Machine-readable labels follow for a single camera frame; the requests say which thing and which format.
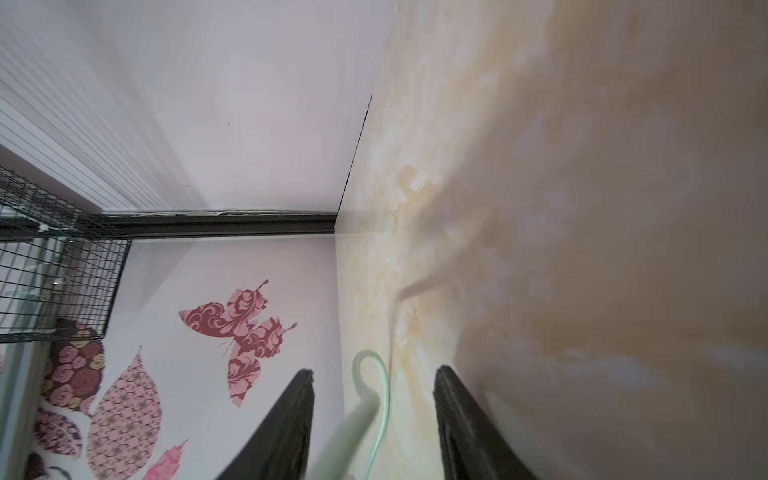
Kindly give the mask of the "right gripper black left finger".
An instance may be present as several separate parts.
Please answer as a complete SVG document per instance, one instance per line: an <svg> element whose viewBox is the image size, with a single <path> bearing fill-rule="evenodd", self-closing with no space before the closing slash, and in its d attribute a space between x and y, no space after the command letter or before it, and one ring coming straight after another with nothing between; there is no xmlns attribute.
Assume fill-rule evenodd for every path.
<svg viewBox="0 0 768 480"><path fill-rule="evenodd" d="M312 431L313 372L298 371L221 479L302 479Z"/></svg>

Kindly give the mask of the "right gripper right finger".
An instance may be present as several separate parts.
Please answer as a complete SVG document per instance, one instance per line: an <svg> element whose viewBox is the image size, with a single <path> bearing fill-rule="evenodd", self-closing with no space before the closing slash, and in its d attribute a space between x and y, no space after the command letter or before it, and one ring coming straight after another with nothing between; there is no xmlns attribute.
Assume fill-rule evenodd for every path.
<svg viewBox="0 0 768 480"><path fill-rule="evenodd" d="M446 479L536 478L450 366L437 369L433 396Z"/></svg>

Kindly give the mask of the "mint green white headphones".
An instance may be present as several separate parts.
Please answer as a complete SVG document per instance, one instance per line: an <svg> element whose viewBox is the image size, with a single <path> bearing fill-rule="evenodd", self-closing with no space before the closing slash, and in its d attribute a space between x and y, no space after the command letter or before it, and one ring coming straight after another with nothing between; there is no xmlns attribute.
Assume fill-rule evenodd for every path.
<svg viewBox="0 0 768 480"><path fill-rule="evenodd" d="M381 378L381 393L372 389L362 375L362 363L371 360ZM304 476L305 479L342 479L365 435L377 416L380 424L360 479L369 479L377 454L381 448L391 411L391 380L383 359L372 350L362 350L352 362L352 380L359 404L345 418L326 444L324 450Z"/></svg>

